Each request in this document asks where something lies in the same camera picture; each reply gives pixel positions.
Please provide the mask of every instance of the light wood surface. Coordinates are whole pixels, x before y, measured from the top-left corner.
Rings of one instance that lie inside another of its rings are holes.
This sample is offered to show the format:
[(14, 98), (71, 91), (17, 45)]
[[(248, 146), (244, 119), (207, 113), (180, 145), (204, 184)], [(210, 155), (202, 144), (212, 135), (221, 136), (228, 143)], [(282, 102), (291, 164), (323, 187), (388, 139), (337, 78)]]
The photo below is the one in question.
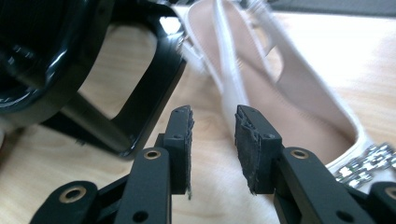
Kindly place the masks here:
[[(396, 146), (396, 20), (276, 15), (373, 139)], [(110, 29), (81, 92), (114, 116), (149, 65), (154, 49), (152, 35), (141, 27)], [(197, 76), (187, 66), (147, 143), (153, 146), (157, 134), (164, 132), (173, 108), (191, 105), (192, 199), (173, 197), (173, 223), (273, 223), (274, 209), (262, 207), (271, 197), (248, 191), (219, 102), (213, 80)], [(0, 223), (28, 223), (61, 185), (88, 180), (102, 188), (127, 175), (131, 165), (41, 126), (9, 134), (0, 152)]]

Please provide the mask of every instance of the white shoe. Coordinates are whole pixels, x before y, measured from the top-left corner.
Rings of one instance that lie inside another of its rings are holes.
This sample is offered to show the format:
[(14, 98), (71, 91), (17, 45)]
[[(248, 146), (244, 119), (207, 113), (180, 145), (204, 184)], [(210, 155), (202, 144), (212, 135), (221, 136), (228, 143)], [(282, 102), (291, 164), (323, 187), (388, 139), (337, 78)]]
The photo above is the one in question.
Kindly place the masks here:
[[(189, 64), (214, 78), (232, 135), (236, 107), (255, 107), (277, 129), (285, 147), (313, 151), (332, 173), (342, 175), (350, 186), (360, 187), (371, 177), (348, 174), (345, 164), (364, 154), (373, 144), (371, 138), (352, 110), (291, 44), (271, 9), (263, 1), (252, 0), (249, 12), (265, 32), (266, 46), (249, 15), (227, 0), (201, 0), (182, 16), (188, 36), (182, 53)], [(283, 61), (277, 79), (266, 57), (274, 49)], [(389, 169), (378, 178), (394, 181), (394, 174)]]

